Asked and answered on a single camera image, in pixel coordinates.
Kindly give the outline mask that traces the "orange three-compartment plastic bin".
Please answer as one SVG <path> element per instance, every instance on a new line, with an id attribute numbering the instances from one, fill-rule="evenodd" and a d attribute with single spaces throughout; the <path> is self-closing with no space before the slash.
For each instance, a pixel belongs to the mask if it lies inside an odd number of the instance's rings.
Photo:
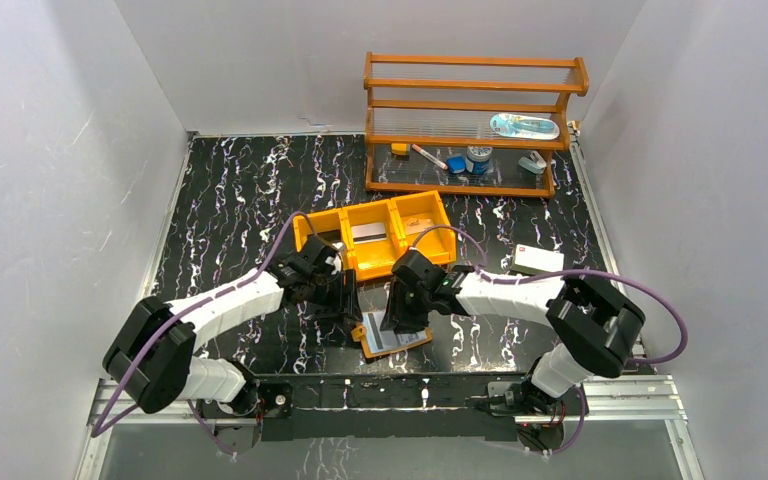
<path id="1" fill-rule="evenodd" d="M 293 231 L 297 250 L 318 233 L 340 250 L 343 267 L 363 282 L 390 276 L 414 242 L 433 264 L 454 263 L 456 235 L 449 224 L 441 196 L 427 191 L 298 216 Z"/>

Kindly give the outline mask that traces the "orange leather card holder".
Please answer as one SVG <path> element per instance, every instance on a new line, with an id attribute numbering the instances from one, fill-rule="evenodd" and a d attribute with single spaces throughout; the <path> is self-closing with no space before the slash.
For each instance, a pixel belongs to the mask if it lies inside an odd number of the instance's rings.
<path id="1" fill-rule="evenodd" d="M 385 331 L 382 327 L 384 315 L 383 310 L 365 312 L 361 321 L 351 330 L 352 340 L 360 345 L 367 360 L 406 351 L 432 340 L 430 328 L 401 334 Z"/>

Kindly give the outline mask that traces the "white magnetic stripe card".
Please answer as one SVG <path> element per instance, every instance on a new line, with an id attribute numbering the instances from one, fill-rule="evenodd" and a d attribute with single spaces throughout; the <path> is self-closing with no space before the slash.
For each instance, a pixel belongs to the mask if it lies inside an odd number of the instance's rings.
<path id="1" fill-rule="evenodd" d="M 366 328 L 365 339 L 372 356 L 384 355 L 400 347 L 398 336 L 393 331 L 382 329 L 384 316 L 384 311 L 371 311 L 363 314 L 363 326 Z"/>

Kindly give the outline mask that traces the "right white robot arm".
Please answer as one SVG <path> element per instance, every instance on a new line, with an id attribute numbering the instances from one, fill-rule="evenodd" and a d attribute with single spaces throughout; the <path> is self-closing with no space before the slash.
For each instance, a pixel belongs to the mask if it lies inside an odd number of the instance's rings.
<path id="1" fill-rule="evenodd" d="M 417 333 L 433 312 L 497 315 L 552 328 L 558 345 L 536 361 L 523 385 L 524 403 L 537 414 L 550 413 L 589 377 L 618 377 L 645 323 L 643 311 L 601 271 L 494 275 L 472 265 L 443 268 L 410 249 L 392 274 L 384 331 Z"/>

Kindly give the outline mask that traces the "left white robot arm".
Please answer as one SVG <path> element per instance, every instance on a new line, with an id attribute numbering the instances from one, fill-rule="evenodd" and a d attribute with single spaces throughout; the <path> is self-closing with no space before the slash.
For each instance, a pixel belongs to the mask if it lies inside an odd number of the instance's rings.
<path id="1" fill-rule="evenodd" d="M 175 401 L 213 401 L 248 416 L 265 403 L 258 379 L 236 360 L 201 358 L 198 350 L 249 320 L 305 303 L 347 326 L 361 319 L 356 272 L 317 236 L 208 292 L 167 302 L 141 299 L 102 367 L 147 414 Z"/>

